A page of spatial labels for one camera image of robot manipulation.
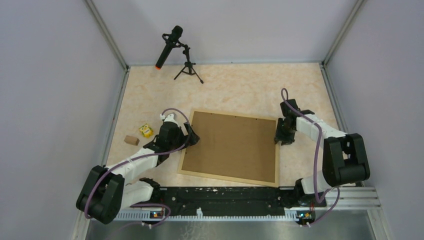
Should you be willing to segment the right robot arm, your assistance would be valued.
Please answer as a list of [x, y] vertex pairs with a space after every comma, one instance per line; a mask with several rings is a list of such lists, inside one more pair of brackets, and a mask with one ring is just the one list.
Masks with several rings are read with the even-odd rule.
[[297, 132], [316, 143], [312, 175], [295, 182], [292, 198], [297, 205], [307, 206], [312, 200], [320, 203], [327, 191], [370, 178], [366, 147], [360, 134], [331, 127], [313, 111], [300, 110], [295, 99], [284, 100], [280, 108], [283, 117], [277, 121], [275, 144], [293, 144]]

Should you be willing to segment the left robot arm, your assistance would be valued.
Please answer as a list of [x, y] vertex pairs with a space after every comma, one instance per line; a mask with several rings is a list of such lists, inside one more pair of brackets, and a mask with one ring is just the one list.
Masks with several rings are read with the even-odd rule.
[[196, 145], [200, 137], [184, 123], [187, 133], [175, 121], [165, 120], [159, 133], [138, 152], [110, 166], [93, 167], [76, 200], [76, 208], [86, 218], [103, 224], [112, 222], [120, 210], [144, 202], [154, 207], [160, 202], [159, 184], [150, 178], [133, 180], [141, 173], [156, 168], [170, 154]]

